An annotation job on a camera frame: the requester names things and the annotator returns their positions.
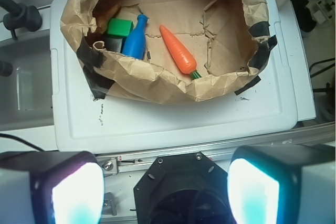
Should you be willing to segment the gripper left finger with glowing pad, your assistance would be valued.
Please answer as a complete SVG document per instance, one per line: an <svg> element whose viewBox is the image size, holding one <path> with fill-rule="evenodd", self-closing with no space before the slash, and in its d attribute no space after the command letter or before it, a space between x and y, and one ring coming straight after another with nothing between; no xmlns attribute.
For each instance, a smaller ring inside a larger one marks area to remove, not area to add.
<svg viewBox="0 0 336 224"><path fill-rule="evenodd" d="M1 223L99 223L103 200L90 152L1 153Z"/></svg>

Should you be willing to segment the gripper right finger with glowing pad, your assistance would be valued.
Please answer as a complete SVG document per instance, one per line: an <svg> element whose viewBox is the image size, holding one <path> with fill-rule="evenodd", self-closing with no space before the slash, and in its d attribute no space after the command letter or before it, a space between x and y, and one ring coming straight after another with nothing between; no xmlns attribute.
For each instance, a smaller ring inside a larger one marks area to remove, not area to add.
<svg viewBox="0 0 336 224"><path fill-rule="evenodd" d="M227 192L237 223L335 223L335 147L241 146Z"/></svg>

